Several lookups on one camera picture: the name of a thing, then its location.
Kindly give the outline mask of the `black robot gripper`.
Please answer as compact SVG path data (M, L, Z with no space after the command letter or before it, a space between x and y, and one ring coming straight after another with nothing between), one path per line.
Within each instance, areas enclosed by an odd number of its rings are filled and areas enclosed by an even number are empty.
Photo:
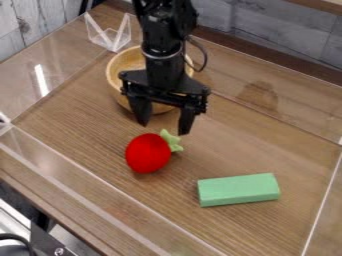
M187 135L195 115L207 111L210 89L187 74L184 50L160 56L142 53L146 68L119 73L120 91L136 121L147 126L155 104L179 108L178 135Z

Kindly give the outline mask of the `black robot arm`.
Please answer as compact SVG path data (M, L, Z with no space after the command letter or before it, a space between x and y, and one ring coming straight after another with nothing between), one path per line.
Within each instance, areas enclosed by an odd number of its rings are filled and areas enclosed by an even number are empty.
M148 124L152 103L180 109L178 135L191 131L195 116L207 110L210 88L186 73L186 42L191 39L198 12L191 0L132 0L143 32L143 70L121 71L121 94L140 125Z

